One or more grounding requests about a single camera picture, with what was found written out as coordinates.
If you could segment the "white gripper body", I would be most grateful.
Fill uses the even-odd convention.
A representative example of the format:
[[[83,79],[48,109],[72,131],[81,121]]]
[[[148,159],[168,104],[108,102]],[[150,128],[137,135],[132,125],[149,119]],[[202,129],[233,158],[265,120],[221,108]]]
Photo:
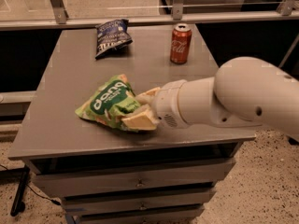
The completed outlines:
[[[151,107],[160,123],[171,129],[184,129],[189,125],[180,115],[178,95],[186,80],[173,81],[162,86],[155,95]]]

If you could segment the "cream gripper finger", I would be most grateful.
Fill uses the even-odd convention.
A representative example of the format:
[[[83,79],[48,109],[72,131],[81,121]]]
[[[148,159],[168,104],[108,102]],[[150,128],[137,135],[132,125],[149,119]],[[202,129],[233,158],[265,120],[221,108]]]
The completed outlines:
[[[125,115],[121,122],[121,128],[125,131],[152,131],[159,124],[159,120],[149,105],[142,105],[133,113]]]
[[[160,87],[150,89],[148,91],[138,94],[135,98],[142,105],[146,105],[146,104],[150,105],[160,89],[161,89]]]

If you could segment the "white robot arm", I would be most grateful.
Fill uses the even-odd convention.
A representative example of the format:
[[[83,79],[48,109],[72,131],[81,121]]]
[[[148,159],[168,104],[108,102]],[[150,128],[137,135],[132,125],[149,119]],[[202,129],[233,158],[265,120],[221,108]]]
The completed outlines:
[[[133,130],[266,125],[299,139],[299,81],[257,58],[234,58],[214,77],[169,82],[136,100],[141,106],[121,119]]]

